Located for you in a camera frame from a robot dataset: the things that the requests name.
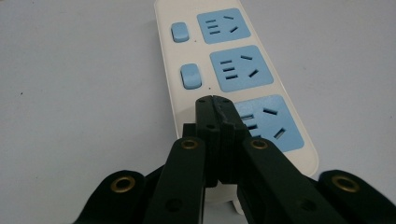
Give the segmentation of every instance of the blue socket panel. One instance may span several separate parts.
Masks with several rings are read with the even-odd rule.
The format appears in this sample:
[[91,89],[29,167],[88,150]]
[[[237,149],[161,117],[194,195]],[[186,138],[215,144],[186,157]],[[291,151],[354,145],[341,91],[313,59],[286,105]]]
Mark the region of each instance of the blue socket panel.
[[250,36],[245,20],[237,8],[199,14],[197,19],[206,44]]
[[256,46],[216,51],[210,54],[210,60],[224,92],[240,91],[274,82]]
[[282,152],[304,146],[304,140],[280,95],[235,103],[242,121],[253,137],[273,142]]

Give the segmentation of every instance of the brass screw insert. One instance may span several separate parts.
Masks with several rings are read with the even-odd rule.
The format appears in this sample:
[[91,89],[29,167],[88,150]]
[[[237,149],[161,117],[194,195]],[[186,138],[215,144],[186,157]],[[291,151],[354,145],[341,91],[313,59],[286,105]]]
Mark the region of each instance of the brass screw insert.
[[181,142],[181,147],[184,149],[195,149],[198,147],[198,143],[194,140],[188,139]]
[[332,182],[337,188],[351,193],[356,193],[361,189],[361,187],[359,186],[358,183],[356,183],[356,181],[345,175],[333,176]]
[[110,187],[116,193],[124,193],[132,189],[135,184],[136,181],[133,177],[125,175],[114,180]]
[[257,149],[268,148],[268,144],[262,139],[254,139],[250,142],[250,145]]

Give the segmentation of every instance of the power switch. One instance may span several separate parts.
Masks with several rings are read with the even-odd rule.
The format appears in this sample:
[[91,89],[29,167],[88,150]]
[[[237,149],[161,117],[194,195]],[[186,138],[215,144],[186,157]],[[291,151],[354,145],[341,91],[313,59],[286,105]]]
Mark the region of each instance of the power switch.
[[195,63],[187,63],[181,66],[180,74],[186,90],[194,90],[201,87],[201,74]]
[[189,31],[187,30],[187,25],[184,22],[176,22],[172,24],[171,27],[172,37],[176,43],[182,43],[188,41]]

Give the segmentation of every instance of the white table surface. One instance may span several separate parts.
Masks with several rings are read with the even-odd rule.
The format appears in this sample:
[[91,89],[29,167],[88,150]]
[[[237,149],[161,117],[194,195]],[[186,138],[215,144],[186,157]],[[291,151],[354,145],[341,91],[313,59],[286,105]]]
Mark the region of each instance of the white table surface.
[[[318,174],[349,171],[396,203],[396,2],[242,4]],[[0,223],[71,223],[106,176],[165,162],[176,134],[153,5],[0,1]],[[205,223],[246,220],[211,204]]]

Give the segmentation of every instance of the power strip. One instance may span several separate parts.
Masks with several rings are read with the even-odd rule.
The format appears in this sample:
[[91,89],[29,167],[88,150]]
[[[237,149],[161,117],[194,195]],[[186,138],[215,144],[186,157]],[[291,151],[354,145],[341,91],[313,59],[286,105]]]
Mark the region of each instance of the power strip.
[[[223,96],[253,136],[274,142],[311,176],[317,152],[241,3],[157,0],[155,12],[177,136],[195,122],[198,98]],[[236,199],[235,186],[206,191],[208,202]]]

